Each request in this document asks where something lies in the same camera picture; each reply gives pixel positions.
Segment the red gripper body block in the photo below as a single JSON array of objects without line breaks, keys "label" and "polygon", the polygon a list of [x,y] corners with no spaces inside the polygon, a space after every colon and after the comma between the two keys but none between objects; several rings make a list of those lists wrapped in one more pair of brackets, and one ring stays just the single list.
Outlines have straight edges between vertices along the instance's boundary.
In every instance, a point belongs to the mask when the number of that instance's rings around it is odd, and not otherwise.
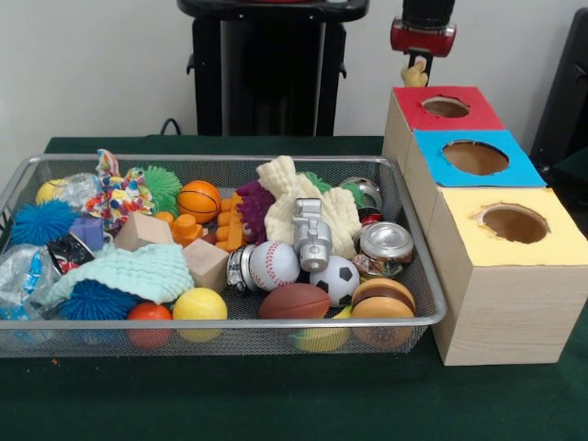
[{"label": "red gripper body block", "polygon": [[401,17],[395,17],[390,30],[390,45],[402,53],[429,53],[433,57],[447,57],[457,36],[457,26],[421,29],[410,27]]}]

